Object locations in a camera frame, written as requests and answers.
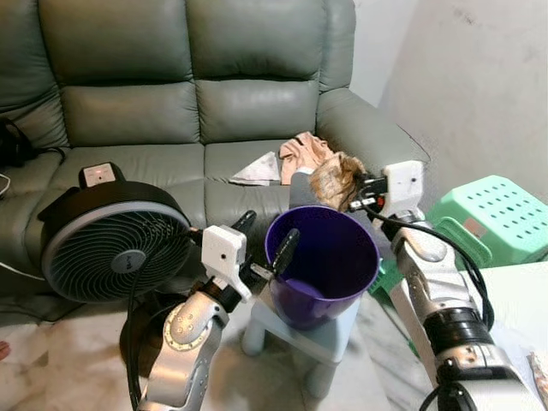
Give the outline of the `black round fan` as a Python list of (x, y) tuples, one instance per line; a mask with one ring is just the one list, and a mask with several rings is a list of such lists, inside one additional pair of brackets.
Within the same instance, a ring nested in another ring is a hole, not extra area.
[(127, 180), (113, 162), (83, 168), (78, 181), (38, 215), (40, 270), (71, 301), (125, 302), (122, 360), (146, 378), (164, 318), (185, 299), (161, 287), (188, 262), (192, 224), (164, 189)]

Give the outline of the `grey folding table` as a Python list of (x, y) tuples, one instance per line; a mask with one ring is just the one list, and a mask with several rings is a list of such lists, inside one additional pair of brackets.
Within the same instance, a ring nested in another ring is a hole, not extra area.
[(496, 310), (492, 337), (518, 380), (474, 381), (468, 390), (483, 411), (545, 411), (526, 356), (535, 352), (548, 377), (548, 263), (493, 267), (482, 274)]

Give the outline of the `white triangular paper packet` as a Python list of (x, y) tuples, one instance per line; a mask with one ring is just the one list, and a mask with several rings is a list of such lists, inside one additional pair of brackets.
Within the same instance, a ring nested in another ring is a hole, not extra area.
[(269, 187), (281, 185), (282, 177), (279, 172), (279, 159), (274, 152), (267, 152), (259, 159), (251, 162), (246, 168), (230, 177), (230, 183), (243, 187)]

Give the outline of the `green plastic stool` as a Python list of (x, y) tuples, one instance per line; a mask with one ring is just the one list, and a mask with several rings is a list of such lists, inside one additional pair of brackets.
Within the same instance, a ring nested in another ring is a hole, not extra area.
[(480, 269), (544, 261), (547, 206), (504, 176), (451, 189), (426, 221), (465, 249)]

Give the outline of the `black bag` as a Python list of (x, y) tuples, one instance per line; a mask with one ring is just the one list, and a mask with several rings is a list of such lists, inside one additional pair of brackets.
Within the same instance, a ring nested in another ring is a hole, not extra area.
[(23, 167), (40, 154), (15, 122), (0, 117), (0, 168)]

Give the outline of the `dark green leather sofa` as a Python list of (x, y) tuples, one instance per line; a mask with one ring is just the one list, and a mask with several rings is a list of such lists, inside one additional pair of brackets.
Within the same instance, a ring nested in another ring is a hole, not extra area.
[(38, 215), (90, 165), (163, 188), (196, 227), (257, 212), (258, 254), (289, 188), (230, 179), (297, 134), (372, 171), (427, 162), (351, 91), (354, 25), (352, 0), (0, 0), (0, 132), (39, 150), (0, 167), (0, 326), (74, 309), (44, 279)]

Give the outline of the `purple plastic bin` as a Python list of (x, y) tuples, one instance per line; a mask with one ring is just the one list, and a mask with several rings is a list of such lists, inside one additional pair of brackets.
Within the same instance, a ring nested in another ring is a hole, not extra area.
[(270, 284), (277, 314), (291, 328), (316, 329), (361, 298), (381, 258), (364, 224), (324, 205), (301, 205), (274, 218), (264, 250), (270, 261), (293, 229), (299, 241), (285, 271)]

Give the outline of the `pink crumpled cloth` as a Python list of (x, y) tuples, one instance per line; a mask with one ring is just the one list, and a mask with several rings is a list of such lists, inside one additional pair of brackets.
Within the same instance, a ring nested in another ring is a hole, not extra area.
[(304, 132), (290, 138), (279, 147), (277, 154), (278, 159), (282, 161), (282, 184), (290, 185), (291, 176), (298, 169), (305, 169), (306, 173), (313, 172), (333, 154), (328, 142), (314, 136), (313, 133)]

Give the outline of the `light grey plastic chair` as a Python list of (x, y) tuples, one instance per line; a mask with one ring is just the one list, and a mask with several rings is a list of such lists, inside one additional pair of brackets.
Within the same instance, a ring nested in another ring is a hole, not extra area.
[[(313, 194), (309, 183), (310, 176), (312, 175), (304, 171), (296, 171), (291, 176), (289, 209), (298, 206), (326, 206), (320, 204), (317, 196)], [(259, 255), (259, 259), (271, 262), (265, 250)], [(316, 329), (301, 331), (291, 328), (278, 316), (270, 290), (274, 278), (252, 306), (247, 328), (241, 337), (241, 349), (247, 355), (255, 356), (263, 351), (268, 336), (284, 340), (291, 348), (313, 361), (313, 367), (306, 373), (305, 386), (313, 398), (325, 398), (329, 394), (334, 373), (343, 360), (351, 339), (360, 299), (349, 306), (341, 316), (317, 326)]]

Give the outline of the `brown wrapper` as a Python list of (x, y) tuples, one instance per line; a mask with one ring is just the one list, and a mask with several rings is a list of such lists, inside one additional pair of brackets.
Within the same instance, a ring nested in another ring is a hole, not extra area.
[(347, 211), (356, 196), (357, 180), (365, 173), (367, 169), (359, 159), (336, 152), (314, 170), (309, 183), (320, 204)]

